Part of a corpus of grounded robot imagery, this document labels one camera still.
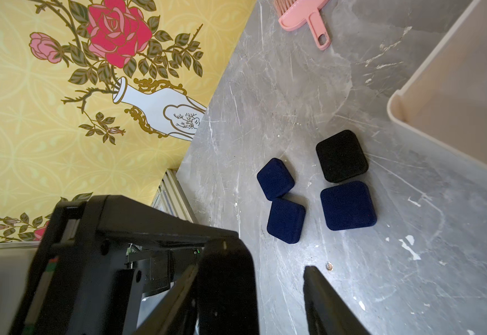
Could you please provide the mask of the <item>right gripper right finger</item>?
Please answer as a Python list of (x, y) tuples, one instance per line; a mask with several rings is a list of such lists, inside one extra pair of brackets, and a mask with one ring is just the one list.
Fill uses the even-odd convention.
[(370, 334), (315, 266), (305, 266), (303, 297), (309, 334)]

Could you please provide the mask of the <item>black brooch box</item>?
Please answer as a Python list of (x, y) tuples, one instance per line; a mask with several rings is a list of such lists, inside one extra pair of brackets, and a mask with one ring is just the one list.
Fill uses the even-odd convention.
[(207, 243), (197, 273), (200, 334), (259, 334), (253, 257), (242, 240)]
[(341, 131), (317, 143), (315, 149), (328, 182), (338, 184), (364, 174), (369, 169), (358, 138), (351, 130)]

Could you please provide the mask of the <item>white drawer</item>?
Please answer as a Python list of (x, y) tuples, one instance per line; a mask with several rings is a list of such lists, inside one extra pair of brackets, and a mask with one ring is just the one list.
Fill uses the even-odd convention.
[(487, 1), (473, 1), (408, 82), (390, 120), (420, 152), (487, 174)]

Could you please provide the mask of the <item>blue brooch box bottom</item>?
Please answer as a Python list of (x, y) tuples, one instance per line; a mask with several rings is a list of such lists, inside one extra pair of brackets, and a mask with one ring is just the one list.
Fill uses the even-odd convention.
[(271, 203), (267, 232), (287, 244), (296, 244), (302, 234), (305, 215), (303, 205), (282, 198), (275, 199)]

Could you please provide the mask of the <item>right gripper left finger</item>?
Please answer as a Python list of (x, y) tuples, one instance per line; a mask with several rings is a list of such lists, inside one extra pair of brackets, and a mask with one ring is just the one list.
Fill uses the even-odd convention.
[(197, 265), (190, 265), (133, 334), (195, 334)]

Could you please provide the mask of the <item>blue brooch box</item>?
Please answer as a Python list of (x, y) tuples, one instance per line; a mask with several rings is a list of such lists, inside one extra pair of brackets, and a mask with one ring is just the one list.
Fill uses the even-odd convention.
[(320, 199), (330, 230), (367, 228), (377, 223), (370, 190), (362, 181), (326, 188), (320, 193)]
[(295, 180), (284, 162), (277, 158), (272, 158), (257, 173), (257, 180), (270, 201), (283, 197), (295, 186)]
[(305, 215), (303, 205), (282, 198), (275, 199), (271, 203), (267, 232), (287, 244), (296, 244), (302, 234)]

